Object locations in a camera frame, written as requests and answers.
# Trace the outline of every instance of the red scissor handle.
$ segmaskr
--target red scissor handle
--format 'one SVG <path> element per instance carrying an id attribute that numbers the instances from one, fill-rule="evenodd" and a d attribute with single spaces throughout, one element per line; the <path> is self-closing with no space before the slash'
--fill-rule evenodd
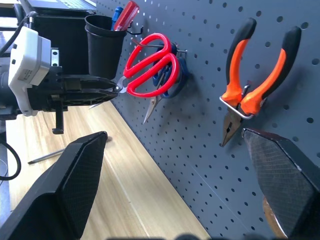
<path id="1" fill-rule="evenodd" d="M 153 33 L 141 41 L 141 44 L 147 45 L 148 43 L 154 40 L 161 40 L 164 43 L 163 48 L 160 51 L 155 52 L 154 54 L 148 56 L 147 58 L 143 59 L 142 61 L 138 62 L 136 65 L 132 66 L 135 58 L 138 56 L 139 52 L 142 50 L 142 46 L 136 46 L 136 48 L 131 53 L 123 71 L 123 75 L 129 79 L 133 75 L 140 72 L 143 68 L 147 67 L 150 64 L 158 61 L 154 66 L 152 66 L 148 71 L 146 71 L 141 76 L 137 77 L 135 80 L 130 82 L 126 88 L 126 92 L 141 98 L 152 98 L 158 95 L 165 93 L 166 91 L 171 88 L 178 77 L 179 74 L 179 61 L 177 57 L 171 53 L 171 43 L 170 40 L 163 34 L 160 33 Z M 158 71 L 164 68 L 167 64 L 172 63 L 172 72 L 168 79 L 168 81 L 161 86 L 159 89 L 147 92 L 147 93 L 137 93 L 135 92 L 136 88 L 148 81 L 150 78 L 153 77 Z"/>

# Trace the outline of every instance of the black cup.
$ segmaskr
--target black cup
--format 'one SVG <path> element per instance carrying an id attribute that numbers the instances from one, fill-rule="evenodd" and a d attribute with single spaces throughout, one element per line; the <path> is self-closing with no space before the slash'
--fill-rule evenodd
<path id="1" fill-rule="evenodd" d="M 126 31 L 111 31 L 112 18 L 85 17 L 90 75 L 112 80 L 116 77 Z"/>

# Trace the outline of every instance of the gray pegboard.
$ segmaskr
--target gray pegboard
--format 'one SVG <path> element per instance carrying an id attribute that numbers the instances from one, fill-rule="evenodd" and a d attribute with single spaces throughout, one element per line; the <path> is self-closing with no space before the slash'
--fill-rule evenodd
<path id="1" fill-rule="evenodd" d="M 224 147 L 227 108 L 226 60 L 239 26 L 257 20 L 240 66 L 242 86 L 254 89 L 274 68 L 286 31 L 303 28 L 300 49 L 289 76 L 268 99 L 253 127 L 291 139 L 320 166 L 320 5 L 306 0 L 136 0 L 140 11 L 133 31 L 163 33 L 187 49 L 193 77 L 173 99 L 164 99 L 142 125 L 149 100 L 121 94 L 112 102 L 186 204 L 212 237 L 238 239 L 254 232 L 272 237 L 262 209 L 263 195 L 240 131 Z M 127 1 L 99 0 L 98 13 L 112 17 Z M 134 49 L 125 38 L 117 81 Z M 140 60 L 155 49 L 144 49 Z M 141 92 L 154 89 L 152 81 Z"/>

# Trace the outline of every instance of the orange pliers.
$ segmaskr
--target orange pliers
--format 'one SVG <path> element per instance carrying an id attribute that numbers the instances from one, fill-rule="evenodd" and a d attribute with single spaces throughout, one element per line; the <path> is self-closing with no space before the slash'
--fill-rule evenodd
<path id="1" fill-rule="evenodd" d="M 255 90 L 246 94 L 240 85 L 239 66 L 245 47 L 254 34 L 257 22 L 248 18 L 240 27 L 231 44 L 226 61 L 226 92 L 220 100 L 228 106 L 228 113 L 223 123 L 223 147 L 240 127 L 243 119 L 251 119 L 258 114 L 262 103 L 286 79 L 290 72 L 300 45 L 301 29 L 297 26 L 288 31 L 283 39 L 278 61 L 269 77 Z"/>

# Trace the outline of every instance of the wooden tabletop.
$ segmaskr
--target wooden tabletop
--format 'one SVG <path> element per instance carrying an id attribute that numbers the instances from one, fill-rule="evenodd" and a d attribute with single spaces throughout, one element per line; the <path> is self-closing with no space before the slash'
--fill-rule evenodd
<path id="1" fill-rule="evenodd" d="M 20 175 L 9 182 L 12 209 L 58 157 L 33 165 L 27 162 L 63 149 L 79 137 L 106 131 L 109 140 L 99 187 L 82 239 L 173 239 L 182 233 L 209 238 L 111 102 L 90 110 L 87 106 L 70 107 L 64 113 L 63 135 L 53 135 L 54 126 L 55 115 L 47 112 L 39 112 L 36 117 L 20 115 L 6 122 L 7 142 L 22 161 Z M 10 153 L 8 165 L 12 175 L 17 165 Z"/>

